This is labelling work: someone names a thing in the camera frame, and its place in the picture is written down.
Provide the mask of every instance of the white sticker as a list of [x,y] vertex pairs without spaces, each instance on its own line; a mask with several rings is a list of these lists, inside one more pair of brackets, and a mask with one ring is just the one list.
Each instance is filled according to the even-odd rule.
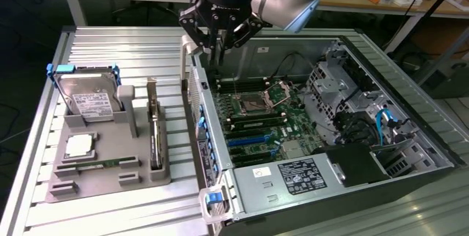
[[255,178],[271,175],[268,166],[252,169],[252,173]]
[[73,94],[72,96],[84,118],[112,115],[107,93]]
[[268,47],[258,48],[258,53],[267,53],[267,52],[268,52]]

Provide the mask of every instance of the table leg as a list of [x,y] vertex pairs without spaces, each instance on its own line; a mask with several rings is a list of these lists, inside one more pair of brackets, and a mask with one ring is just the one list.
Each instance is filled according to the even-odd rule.
[[402,26],[401,30],[395,34],[395,37],[389,43],[387,48],[385,49],[385,53],[393,52],[397,46],[401,44],[402,40],[405,39],[406,35],[410,33],[410,30],[415,26],[417,22],[422,18],[423,14],[417,14],[409,18],[405,25]]
[[80,0],[67,0],[71,9],[75,26],[87,26],[85,15],[81,10]]

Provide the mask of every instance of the metal workbench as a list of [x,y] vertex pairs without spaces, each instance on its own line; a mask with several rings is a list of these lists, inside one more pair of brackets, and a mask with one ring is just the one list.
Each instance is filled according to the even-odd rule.
[[[263,35],[282,34],[263,30]],[[345,35],[411,104],[451,149],[469,160],[469,135],[446,116],[369,38],[354,30],[304,30],[306,35]],[[178,27],[81,27],[61,34],[55,64],[120,67],[123,84],[135,85],[133,106],[147,102],[145,78],[157,78],[165,107],[172,182],[161,187],[48,204],[47,182],[65,105],[45,82],[0,235],[207,235],[180,92]],[[458,170],[397,202],[318,223],[283,235],[463,235],[469,215],[469,172]]]

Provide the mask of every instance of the power supply label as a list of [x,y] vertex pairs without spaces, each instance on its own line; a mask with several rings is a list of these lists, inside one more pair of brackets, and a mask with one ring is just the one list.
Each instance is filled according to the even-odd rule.
[[312,158],[279,164],[278,169],[291,195],[327,187]]
[[112,115],[107,93],[73,94],[72,96],[84,118]]

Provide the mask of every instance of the motherboard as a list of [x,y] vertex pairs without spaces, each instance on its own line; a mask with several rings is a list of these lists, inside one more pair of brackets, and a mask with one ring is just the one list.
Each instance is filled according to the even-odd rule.
[[323,146],[288,81],[218,82],[212,94],[235,167],[298,158]]

